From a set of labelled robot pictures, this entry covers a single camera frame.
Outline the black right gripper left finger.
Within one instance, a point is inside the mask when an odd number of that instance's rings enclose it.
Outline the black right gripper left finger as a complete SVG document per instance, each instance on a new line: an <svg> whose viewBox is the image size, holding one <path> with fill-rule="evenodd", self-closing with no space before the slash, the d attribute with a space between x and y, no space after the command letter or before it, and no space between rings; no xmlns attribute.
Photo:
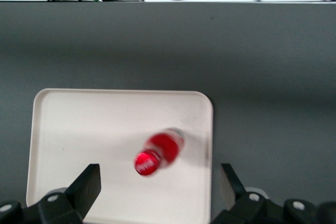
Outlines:
<svg viewBox="0 0 336 224"><path fill-rule="evenodd" d="M90 164L63 192L48 193L32 206L2 202L1 223L83 223L100 192L100 165Z"/></svg>

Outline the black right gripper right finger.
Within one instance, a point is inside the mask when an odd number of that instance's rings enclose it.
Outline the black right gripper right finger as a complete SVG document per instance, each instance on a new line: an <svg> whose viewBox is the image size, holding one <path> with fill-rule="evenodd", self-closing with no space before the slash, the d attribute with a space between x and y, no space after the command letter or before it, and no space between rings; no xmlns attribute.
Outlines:
<svg viewBox="0 0 336 224"><path fill-rule="evenodd" d="M302 199L287 199L280 206L260 193L248 192L232 166L221 164L224 200L227 209L220 223L335 223L335 202L316 206Z"/></svg>

